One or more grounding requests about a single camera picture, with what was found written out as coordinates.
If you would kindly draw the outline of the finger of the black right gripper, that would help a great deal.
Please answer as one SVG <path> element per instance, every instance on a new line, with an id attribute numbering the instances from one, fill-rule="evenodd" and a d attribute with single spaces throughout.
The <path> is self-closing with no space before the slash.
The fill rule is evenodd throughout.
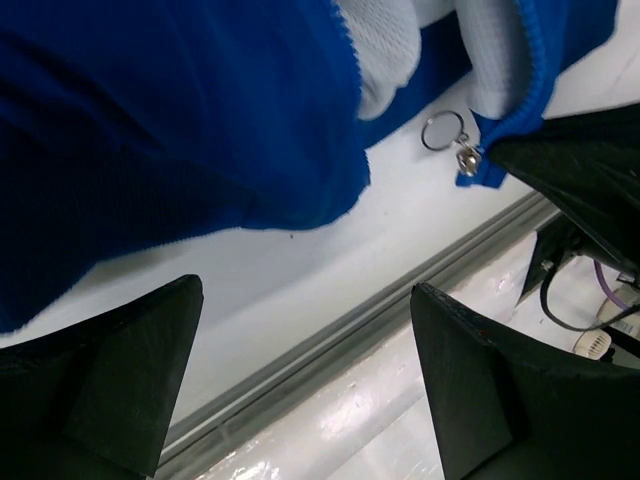
<path id="1" fill-rule="evenodd" d="M 554 203 L 611 264 L 639 274 L 639 105 L 546 120 L 492 162 Z"/>

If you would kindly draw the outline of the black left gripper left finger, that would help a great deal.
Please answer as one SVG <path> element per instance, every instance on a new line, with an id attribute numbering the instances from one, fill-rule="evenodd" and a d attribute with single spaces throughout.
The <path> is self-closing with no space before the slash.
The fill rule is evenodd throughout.
<path id="1" fill-rule="evenodd" d="M 154 476 L 203 303 L 185 275 L 2 349 L 2 478 Z"/>

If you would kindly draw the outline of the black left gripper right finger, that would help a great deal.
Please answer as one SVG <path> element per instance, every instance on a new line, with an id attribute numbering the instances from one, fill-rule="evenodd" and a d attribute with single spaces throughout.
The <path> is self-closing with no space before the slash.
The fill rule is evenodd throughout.
<path id="1" fill-rule="evenodd" d="M 448 479 L 635 479 L 639 373 L 546 345 L 422 283 L 412 326 Z"/>

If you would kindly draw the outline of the blue white red jacket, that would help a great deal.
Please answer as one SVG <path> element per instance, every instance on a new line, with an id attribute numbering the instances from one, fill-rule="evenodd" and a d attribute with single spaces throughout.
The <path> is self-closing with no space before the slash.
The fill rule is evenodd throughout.
<path id="1" fill-rule="evenodd" d="M 366 149 L 461 77 L 480 147 L 538 127 L 614 1 L 5 1 L 1 329 L 96 263 L 230 228 L 310 230 Z"/>

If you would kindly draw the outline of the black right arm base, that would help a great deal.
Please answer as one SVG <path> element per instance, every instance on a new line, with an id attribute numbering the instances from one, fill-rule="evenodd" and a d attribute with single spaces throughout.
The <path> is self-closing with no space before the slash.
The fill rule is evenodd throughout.
<path id="1" fill-rule="evenodd" d="M 533 255 L 516 307 L 548 343 L 586 355 L 639 356 L 639 272 L 618 262 L 566 216 L 536 231 Z"/>

